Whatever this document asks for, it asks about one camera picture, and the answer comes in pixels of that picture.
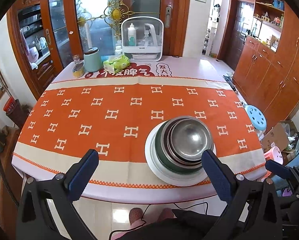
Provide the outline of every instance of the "blue gripper pad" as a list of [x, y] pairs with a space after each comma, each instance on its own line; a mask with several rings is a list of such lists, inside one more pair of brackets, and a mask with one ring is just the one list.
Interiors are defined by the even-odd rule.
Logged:
[[292, 175], [291, 171], [289, 168], [274, 162], [273, 160], [268, 160], [265, 163], [265, 168], [266, 170], [274, 173], [278, 177], [281, 177], [282, 179], [289, 179]]
[[98, 163], [98, 152], [90, 149], [78, 163], [70, 167], [64, 181], [64, 185], [68, 189], [69, 201], [73, 202], [80, 198]]
[[202, 154], [202, 166], [213, 184], [219, 199], [229, 204], [236, 191], [234, 173], [222, 164], [211, 150]]

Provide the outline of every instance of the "black lid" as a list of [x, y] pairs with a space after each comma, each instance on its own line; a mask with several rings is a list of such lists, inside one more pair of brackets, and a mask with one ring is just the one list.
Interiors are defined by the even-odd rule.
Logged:
[[88, 54], [93, 54], [93, 53], [95, 53], [95, 52], [98, 52], [98, 48], [97, 48], [97, 47], [88, 49], [88, 51], [85, 52], [84, 54], [85, 54], [85, 55], [88, 55]]

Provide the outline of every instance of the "screw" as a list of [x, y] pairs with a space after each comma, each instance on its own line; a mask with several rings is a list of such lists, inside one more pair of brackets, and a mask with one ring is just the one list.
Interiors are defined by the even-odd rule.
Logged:
[[245, 179], [244, 175], [242, 175], [242, 174], [237, 174], [237, 175], [236, 175], [236, 178], [237, 178], [238, 180], [244, 180], [244, 179]]
[[57, 173], [56, 175], [55, 175], [55, 179], [57, 179], [57, 180], [60, 180], [60, 179], [62, 179], [62, 178], [64, 178], [64, 173]]
[[26, 180], [26, 182], [27, 182], [28, 184], [31, 184], [33, 181], [34, 181], [34, 178], [33, 178], [33, 177], [29, 177], [29, 178]]
[[267, 179], [266, 179], [266, 182], [267, 182], [268, 184], [273, 184], [273, 180], [272, 180], [271, 178], [267, 178]]

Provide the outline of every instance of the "white plate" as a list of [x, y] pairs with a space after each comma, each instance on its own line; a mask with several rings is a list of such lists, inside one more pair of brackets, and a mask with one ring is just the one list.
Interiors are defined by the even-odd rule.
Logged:
[[[207, 178], [205, 170], [202, 168], [192, 174], [177, 174], [167, 169], [158, 159], [155, 150], [155, 135], [159, 128], [165, 123], [158, 124], [148, 135], [145, 142], [145, 157], [147, 164], [151, 171], [162, 181], [180, 187], [192, 186], [200, 183]], [[216, 155], [216, 148], [214, 144], [214, 154]]]

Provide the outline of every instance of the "plastic stool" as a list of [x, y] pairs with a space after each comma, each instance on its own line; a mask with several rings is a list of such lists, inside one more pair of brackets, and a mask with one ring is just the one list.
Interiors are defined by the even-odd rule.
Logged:
[[266, 119], [263, 113], [256, 107], [247, 105], [245, 106], [245, 111], [248, 114], [248, 117], [251, 119], [252, 125], [257, 129], [260, 130], [260, 135], [266, 130]]

